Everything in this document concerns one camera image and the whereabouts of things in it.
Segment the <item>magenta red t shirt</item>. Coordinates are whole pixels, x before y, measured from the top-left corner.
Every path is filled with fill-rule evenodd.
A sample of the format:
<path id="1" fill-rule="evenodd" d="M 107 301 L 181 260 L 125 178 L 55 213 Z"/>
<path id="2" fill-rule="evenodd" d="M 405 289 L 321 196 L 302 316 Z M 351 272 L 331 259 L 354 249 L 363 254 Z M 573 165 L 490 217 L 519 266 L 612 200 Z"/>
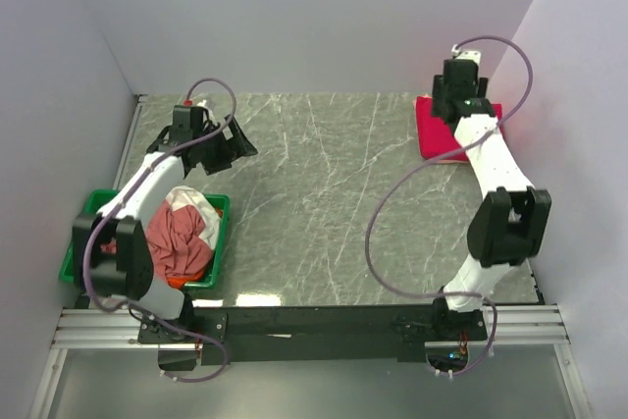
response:
<path id="1" fill-rule="evenodd" d="M 497 120 L 502 117 L 500 104 L 491 104 L 486 98 L 479 99 L 482 105 L 491 105 L 491 111 L 495 112 Z M 450 128 L 441 118 L 432 114 L 432 98 L 429 96 L 419 96 L 415 100 L 416 128 L 418 133 L 419 151 L 423 159 L 431 159 L 444 153 L 460 149 Z M 511 153 L 505 143 L 503 135 L 500 137 L 501 143 L 498 156 L 506 161 L 512 160 Z M 464 152 L 458 152 L 454 156 L 467 158 Z"/>

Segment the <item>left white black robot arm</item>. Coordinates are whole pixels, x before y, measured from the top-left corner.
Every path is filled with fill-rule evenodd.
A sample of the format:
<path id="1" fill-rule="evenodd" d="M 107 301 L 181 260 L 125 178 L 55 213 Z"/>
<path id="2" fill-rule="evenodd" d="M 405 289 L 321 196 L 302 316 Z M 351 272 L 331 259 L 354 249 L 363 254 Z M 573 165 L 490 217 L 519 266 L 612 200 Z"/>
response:
<path id="1" fill-rule="evenodd" d="M 170 340 L 189 340 L 196 329 L 191 303 L 156 274 L 145 232 L 167 194 L 196 166 L 213 175 L 256 153 L 233 115 L 216 123 L 202 106 L 176 106 L 124 188 L 96 213 L 75 218 L 75 284 L 104 312 L 150 313 L 162 319 Z"/>

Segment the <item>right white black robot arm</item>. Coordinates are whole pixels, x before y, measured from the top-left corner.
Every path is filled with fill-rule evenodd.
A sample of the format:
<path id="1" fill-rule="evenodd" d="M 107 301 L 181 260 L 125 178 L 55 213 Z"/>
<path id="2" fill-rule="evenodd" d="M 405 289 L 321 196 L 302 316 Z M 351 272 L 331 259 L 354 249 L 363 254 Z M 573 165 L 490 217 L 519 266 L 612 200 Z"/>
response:
<path id="1" fill-rule="evenodd" d="M 468 255 L 434 302 L 431 328 L 444 340 L 472 327 L 484 298 L 539 253 L 551 208 L 550 193 L 534 187 L 506 145 L 487 86 L 476 51 L 446 59 L 433 81 L 432 114 L 464 150 L 482 194 L 467 230 Z"/>

